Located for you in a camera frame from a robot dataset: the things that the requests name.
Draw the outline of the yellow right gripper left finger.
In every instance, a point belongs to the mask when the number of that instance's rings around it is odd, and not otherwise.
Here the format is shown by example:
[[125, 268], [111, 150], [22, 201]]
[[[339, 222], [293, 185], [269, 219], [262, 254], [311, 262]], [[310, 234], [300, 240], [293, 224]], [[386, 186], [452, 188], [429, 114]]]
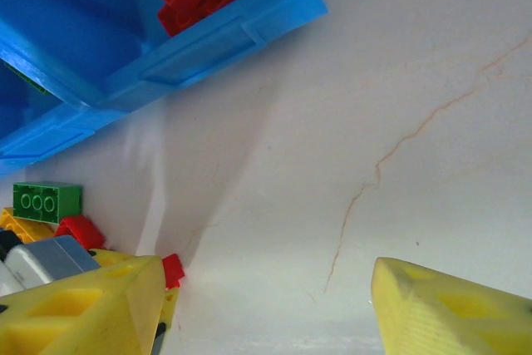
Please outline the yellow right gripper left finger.
[[4, 296], [3, 354], [149, 354], [165, 296], [156, 256]]

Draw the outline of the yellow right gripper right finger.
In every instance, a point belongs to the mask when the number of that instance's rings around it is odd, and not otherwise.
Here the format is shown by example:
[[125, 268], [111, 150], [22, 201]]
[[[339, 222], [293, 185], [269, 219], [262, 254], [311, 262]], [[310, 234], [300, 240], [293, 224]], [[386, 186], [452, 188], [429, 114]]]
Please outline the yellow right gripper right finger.
[[381, 257], [372, 305], [387, 354], [529, 354], [531, 301]]

